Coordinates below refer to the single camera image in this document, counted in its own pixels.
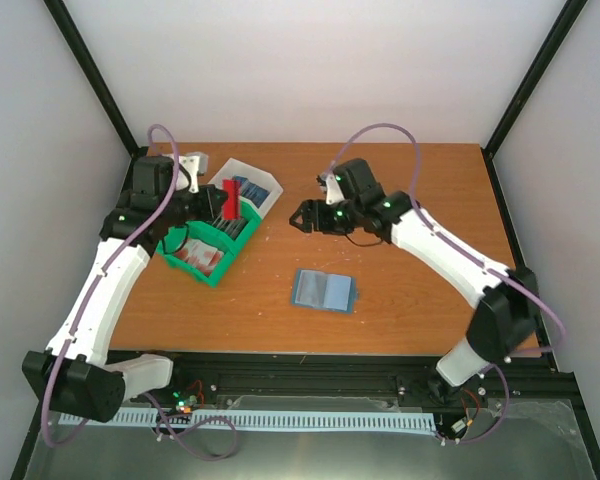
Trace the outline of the teal card holder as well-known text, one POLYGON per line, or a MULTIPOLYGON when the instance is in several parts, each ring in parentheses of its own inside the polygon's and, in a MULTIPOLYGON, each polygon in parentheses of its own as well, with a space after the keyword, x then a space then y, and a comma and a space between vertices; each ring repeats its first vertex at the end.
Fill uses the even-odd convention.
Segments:
POLYGON ((295 273, 290 299, 294 306, 352 314, 357 299, 354 277, 310 269, 295 273))

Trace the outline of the white bin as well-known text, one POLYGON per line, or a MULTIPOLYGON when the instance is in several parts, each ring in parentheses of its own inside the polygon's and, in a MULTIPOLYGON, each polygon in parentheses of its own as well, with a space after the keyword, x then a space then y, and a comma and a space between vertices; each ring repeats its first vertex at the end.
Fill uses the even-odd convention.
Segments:
POLYGON ((264 219, 283 193, 275 177, 264 170, 229 158, 210 183, 221 187, 224 180, 239 182, 239 195, 249 203, 261 219, 264 219))

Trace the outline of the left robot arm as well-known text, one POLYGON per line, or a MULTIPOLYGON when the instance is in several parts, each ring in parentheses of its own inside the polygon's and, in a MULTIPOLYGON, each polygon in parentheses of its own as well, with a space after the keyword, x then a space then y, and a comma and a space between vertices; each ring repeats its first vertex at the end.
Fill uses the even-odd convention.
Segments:
POLYGON ((22 371, 47 417, 55 411, 107 422, 122 404, 154 390, 166 402, 181 400, 188 378, 170 358, 142 354, 107 361, 112 334, 134 284, 168 231, 217 217, 227 194, 212 184, 175 193, 161 212, 160 197, 124 192, 105 218, 96 257, 67 319, 42 352, 25 355, 22 371))

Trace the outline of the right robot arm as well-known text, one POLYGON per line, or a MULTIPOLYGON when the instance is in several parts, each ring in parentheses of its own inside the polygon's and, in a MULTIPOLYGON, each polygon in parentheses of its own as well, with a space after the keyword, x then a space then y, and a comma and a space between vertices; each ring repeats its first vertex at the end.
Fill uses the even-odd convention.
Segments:
POLYGON ((437 363, 437 375, 460 387, 505 360, 536 329, 537 289, 527 268, 512 270, 451 235, 403 191, 336 203, 304 200, 289 224, 304 233, 347 236, 361 228, 415 256, 453 286, 474 309, 464 337, 437 363))

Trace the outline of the green bin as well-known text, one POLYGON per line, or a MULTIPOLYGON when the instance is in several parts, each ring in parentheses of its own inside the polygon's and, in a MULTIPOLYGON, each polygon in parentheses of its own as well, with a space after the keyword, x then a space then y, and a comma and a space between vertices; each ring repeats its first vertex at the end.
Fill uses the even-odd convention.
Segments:
POLYGON ((248 201, 240 202, 240 217, 234 220, 190 222, 190 233, 208 245, 237 256, 258 229, 262 218, 248 201))
POLYGON ((218 286, 237 256, 236 242, 211 225, 191 221, 172 227, 157 252, 168 266, 212 288, 218 286))

